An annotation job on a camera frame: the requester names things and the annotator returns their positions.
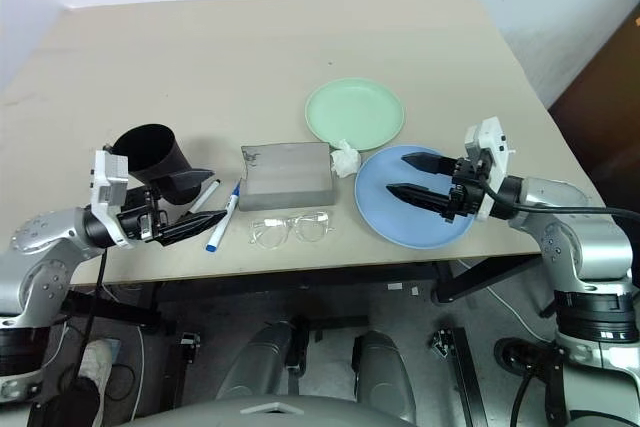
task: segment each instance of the floor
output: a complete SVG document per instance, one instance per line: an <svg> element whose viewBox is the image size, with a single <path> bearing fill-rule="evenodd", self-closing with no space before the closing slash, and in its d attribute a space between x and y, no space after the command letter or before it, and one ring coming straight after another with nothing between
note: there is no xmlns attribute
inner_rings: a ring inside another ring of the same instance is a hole
<svg viewBox="0 0 640 427"><path fill-rule="evenodd" d="M390 335L403 355L413 386L419 426L464 426L460 397L446 361L431 351L427 343L442 326L464 327L467 332L490 426L509 423L511 404L520 379L504 372L493 359L493 345L502 337L516 336L532 340L514 315L486 290L444 306L430 300L432 283L405 283L401 290L389 290L387 284L360 284L340 287L314 287L298 291L274 291L223 296L216 299L163 304L163 312L178 320L181 331L197 331L202 346L194 365L187 372L183 403L204 402L214 397L234 356L265 322L288 319L295 314L311 318L368 315L369 328ZM538 318L537 311L551 299L541 269L528 271L495 286L539 335L551 338L554 320ZM136 292L113 287L123 301L135 300ZM82 327L83 321L74 321ZM353 339L367 328L326 330L319 342L312 339L308 350L308 368L300 381L300 393L353 400L354 374L351 370ZM59 332L50 343L51 355ZM122 340L117 361L140 371L140 344L135 327L98 320L94 337L109 336ZM79 334L71 330L63 349L48 369L45 395L55 393L55 380L77 353ZM175 338L145 335L145 375L138 415L155 411L163 377L167 347ZM108 391L114 397L132 386L126 368L116 368ZM129 420L137 385L126 399L105 404L104 425L119 425ZM284 393L286 382L281 383ZM534 380L527 392L520 425L546 425L544 388Z"/></svg>

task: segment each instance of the table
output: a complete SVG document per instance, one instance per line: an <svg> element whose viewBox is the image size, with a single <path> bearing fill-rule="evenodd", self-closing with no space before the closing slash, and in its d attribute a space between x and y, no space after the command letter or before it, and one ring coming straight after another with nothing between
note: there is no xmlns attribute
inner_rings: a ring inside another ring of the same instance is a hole
<svg viewBox="0 0 640 427"><path fill-rule="evenodd" d="M352 76L404 103L391 145L461 156L467 127L497 115L517 150L510 173L567 180L599 201L477 0L162 2L63 13L3 93L2 238L40 212L86 205L93 151L149 122L175 131L192 166L216 171L223 184L207 207L221 208L243 173L240 146L315 140L307 96ZM443 248L394 245L360 217L353 183L336 181L335 230L321 242L290 238L266 251L249 244L250 220L266 214L237 212L215 254L204 250L208 233L167 248L111 249L105 282L538 252L494 219ZM97 266L82 264L73 282L94 282Z"/></svg>

